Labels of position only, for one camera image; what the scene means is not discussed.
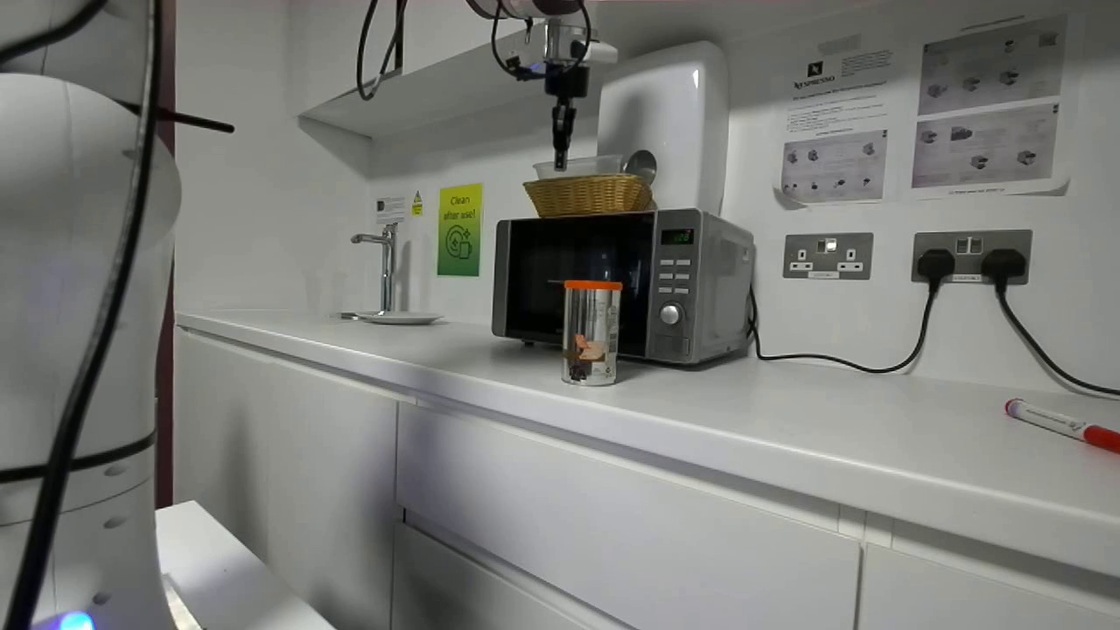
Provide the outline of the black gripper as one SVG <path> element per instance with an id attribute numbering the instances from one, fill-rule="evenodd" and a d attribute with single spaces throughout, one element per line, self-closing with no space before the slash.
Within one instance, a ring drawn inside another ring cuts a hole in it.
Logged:
<path id="1" fill-rule="evenodd" d="M 537 26 L 542 27 L 538 54 L 516 59 L 516 76 L 538 81 L 555 97 L 555 170 L 564 171 L 576 132 L 576 104 L 588 96 L 593 70 L 615 65 L 619 48 L 598 35 L 588 11 L 538 13 Z"/>

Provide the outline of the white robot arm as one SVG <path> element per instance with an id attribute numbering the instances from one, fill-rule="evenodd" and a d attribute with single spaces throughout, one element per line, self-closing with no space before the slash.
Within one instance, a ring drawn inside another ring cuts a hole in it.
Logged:
<path id="1" fill-rule="evenodd" d="M 158 346 L 181 203 L 167 0 L 0 0 L 4 630 L 179 630 Z"/>

